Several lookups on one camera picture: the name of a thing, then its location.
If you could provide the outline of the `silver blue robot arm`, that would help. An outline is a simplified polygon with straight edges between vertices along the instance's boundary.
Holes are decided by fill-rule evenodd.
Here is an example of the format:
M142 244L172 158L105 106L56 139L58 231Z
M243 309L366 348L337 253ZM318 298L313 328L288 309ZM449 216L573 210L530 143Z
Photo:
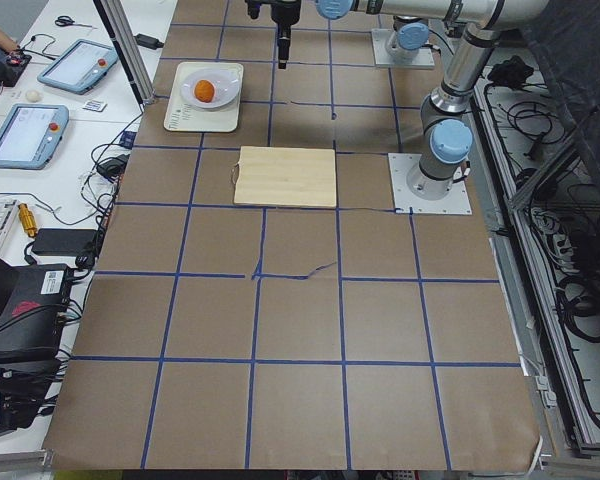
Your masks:
M473 143L460 120L473 88L503 30L522 26L546 8L545 1L317 1L318 13L336 20L350 12L390 14L460 21L467 24L441 84L421 106L426 141L419 163L406 175L407 187L417 196L438 200L447 195L457 168Z

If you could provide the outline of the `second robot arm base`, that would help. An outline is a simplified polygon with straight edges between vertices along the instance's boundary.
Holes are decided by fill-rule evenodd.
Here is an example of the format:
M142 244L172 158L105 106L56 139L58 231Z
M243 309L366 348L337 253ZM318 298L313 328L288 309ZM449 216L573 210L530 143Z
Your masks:
M387 51L394 56L413 56L429 41L430 29L426 19L412 16L394 16L393 32Z

